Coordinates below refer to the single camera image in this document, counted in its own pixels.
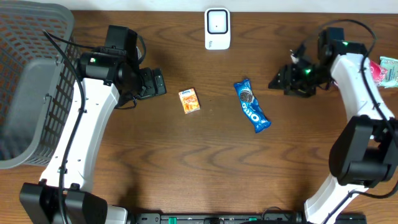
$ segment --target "snack package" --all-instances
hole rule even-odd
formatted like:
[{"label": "snack package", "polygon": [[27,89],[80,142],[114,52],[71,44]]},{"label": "snack package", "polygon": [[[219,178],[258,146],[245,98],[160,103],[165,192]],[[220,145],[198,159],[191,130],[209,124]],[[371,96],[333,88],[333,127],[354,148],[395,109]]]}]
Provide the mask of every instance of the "snack package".
[{"label": "snack package", "polygon": [[259,106],[259,102],[254,97],[251,91],[250,80],[245,79],[241,83],[235,83],[234,87],[239,96],[243,113],[254,125],[255,132],[259,133],[267,129],[271,125],[271,122],[266,119]]},{"label": "snack package", "polygon": [[387,71],[387,69],[381,67],[380,65],[378,65],[376,62],[373,62],[372,60],[370,63],[370,67],[371,67],[373,81],[375,82],[375,84],[377,86],[379,86],[380,83],[383,81],[383,79],[386,77],[388,71]]},{"label": "snack package", "polygon": [[386,77],[381,81],[380,86],[398,87],[398,60],[388,57],[380,57],[380,60],[380,66],[387,69]]},{"label": "snack package", "polygon": [[200,110],[198,97],[193,88],[181,91],[180,93],[178,93],[178,95],[180,95],[180,100],[182,106],[184,107],[185,114]]}]

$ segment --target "wood grain surface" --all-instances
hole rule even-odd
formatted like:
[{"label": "wood grain surface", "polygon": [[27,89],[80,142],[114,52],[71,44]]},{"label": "wood grain surface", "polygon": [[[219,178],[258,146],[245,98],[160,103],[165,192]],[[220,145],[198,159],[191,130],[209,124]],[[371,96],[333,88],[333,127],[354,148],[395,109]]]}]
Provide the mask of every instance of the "wood grain surface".
[{"label": "wood grain surface", "polygon": [[[270,206],[300,210],[329,173],[328,154],[347,120],[337,89],[309,99],[268,90],[289,50],[332,19],[369,24],[379,40],[371,58],[398,58],[398,15],[231,13],[228,50],[204,46],[203,13],[75,11],[77,41],[103,45],[108,25],[142,35],[143,66],[163,70],[168,93],[114,111],[99,149],[93,193],[135,211],[259,213]],[[341,24],[346,39],[370,43],[360,27]],[[314,42],[309,51],[316,51]],[[250,78],[272,126],[255,134],[233,83]],[[178,92],[195,88],[201,110],[184,114]],[[398,91],[381,90],[398,114]],[[0,222],[29,223],[19,203],[24,182],[36,183],[43,167],[0,170]],[[370,192],[390,191],[398,176]],[[358,197],[346,211],[368,223],[397,223],[398,195]]]}]

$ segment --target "gray plastic basket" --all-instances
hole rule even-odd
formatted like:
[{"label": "gray plastic basket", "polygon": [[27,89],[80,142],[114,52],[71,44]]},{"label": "gray plastic basket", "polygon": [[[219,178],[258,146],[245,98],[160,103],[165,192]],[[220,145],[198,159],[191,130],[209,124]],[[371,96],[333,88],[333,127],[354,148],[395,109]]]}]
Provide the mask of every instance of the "gray plastic basket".
[{"label": "gray plastic basket", "polygon": [[[50,162],[75,79],[42,29],[73,42],[74,22],[58,4],[0,2],[0,169]],[[57,44],[76,64],[80,49]]]}]

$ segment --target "orange and white packet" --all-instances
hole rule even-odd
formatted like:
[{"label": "orange and white packet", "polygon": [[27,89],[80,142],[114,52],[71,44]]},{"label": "orange and white packet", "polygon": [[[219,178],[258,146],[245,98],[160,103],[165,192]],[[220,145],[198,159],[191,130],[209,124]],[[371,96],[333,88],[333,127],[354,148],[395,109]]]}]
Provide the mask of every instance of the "orange and white packet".
[{"label": "orange and white packet", "polygon": [[180,95],[180,100],[182,106],[184,107],[185,114],[200,110],[198,97],[193,88],[181,91],[180,93],[178,93],[178,95]]}]

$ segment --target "oreo package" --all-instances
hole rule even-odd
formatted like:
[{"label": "oreo package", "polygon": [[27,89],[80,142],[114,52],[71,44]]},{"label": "oreo package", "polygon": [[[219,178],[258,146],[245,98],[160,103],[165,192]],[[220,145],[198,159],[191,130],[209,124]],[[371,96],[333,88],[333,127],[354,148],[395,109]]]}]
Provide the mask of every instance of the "oreo package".
[{"label": "oreo package", "polygon": [[254,125],[255,132],[259,133],[267,129],[271,125],[271,122],[266,119],[259,102],[256,97],[254,97],[251,91],[250,80],[245,79],[241,83],[235,83],[234,87],[241,101],[243,113]]}]

